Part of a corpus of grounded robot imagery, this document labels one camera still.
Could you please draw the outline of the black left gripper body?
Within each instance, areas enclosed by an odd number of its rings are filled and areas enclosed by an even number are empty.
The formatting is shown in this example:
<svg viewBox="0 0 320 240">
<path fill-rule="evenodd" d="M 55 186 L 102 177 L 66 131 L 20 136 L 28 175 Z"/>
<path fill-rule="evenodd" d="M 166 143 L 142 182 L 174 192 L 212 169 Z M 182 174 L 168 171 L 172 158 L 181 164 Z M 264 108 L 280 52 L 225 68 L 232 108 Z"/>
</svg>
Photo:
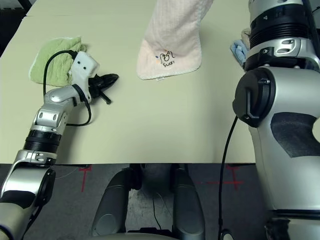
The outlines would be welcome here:
<svg viewBox="0 0 320 240">
<path fill-rule="evenodd" d="M 89 78 L 89 93 L 91 95 L 92 99 L 96 98 L 102 98 L 107 105 L 110 105 L 112 103 L 111 99 L 106 96 L 103 92 L 103 90 L 109 88 L 110 86 L 99 86 L 99 83 L 101 80 L 97 79 L 97 77 Z"/>
</svg>

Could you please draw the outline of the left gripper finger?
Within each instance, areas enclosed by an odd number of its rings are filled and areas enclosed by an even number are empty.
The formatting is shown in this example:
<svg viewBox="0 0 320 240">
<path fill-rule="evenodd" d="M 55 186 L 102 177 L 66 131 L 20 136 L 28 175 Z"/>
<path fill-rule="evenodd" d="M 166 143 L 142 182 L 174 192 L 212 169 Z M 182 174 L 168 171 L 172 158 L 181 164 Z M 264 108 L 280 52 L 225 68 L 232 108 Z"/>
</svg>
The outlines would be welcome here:
<svg viewBox="0 0 320 240">
<path fill-rule="evenodd" d="M 99 83 L 99 87 L 110 87 L 112 86 L 115 82 L 117 81 L 117 79 L 102 79 L 101 82 Z"/>
<path fill-rule="evenodd" d="M 115 73 L 96 75 L 96 77 L 101 81 L 116 81 L 119 78 L 119 76 Z"/>
</svg>

